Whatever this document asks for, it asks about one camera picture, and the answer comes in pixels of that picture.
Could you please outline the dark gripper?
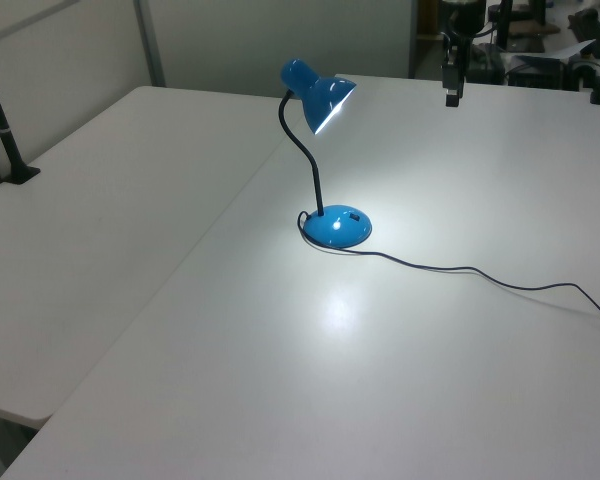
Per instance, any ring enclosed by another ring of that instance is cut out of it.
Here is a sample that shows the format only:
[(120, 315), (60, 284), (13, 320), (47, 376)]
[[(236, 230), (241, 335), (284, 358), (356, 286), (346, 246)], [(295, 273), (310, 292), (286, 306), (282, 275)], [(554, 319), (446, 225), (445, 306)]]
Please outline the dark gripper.
[(468, 41), (452, 32), (443, 33), (442, 84), (447, 90), (445, 106), (457, 108), (464, 93), (468, 65)]

